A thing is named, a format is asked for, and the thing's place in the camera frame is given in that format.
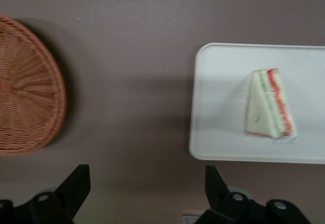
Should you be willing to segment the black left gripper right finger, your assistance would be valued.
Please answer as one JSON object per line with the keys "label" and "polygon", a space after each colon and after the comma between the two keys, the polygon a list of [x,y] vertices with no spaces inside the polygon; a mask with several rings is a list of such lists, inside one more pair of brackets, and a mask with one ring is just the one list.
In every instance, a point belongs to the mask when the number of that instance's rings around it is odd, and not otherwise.
{"label": "black left gripper right finger", "polygon": [[244,193],[230,190],[213,165],[205,168],[205,193],[210,209],[196,223],[311,223],[289,201],[272,199],[263,206]]}

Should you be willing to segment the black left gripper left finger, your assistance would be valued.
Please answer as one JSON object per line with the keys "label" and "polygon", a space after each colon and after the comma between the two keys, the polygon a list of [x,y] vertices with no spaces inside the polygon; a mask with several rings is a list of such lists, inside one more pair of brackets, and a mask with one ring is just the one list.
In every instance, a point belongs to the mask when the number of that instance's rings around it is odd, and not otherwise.
{"label": "black left gripper left finger", "polygon": [[1,223],[73,223],[90,193],[89,165],[79,165],[54,191],[43,191],[14,206],[1,199]]}

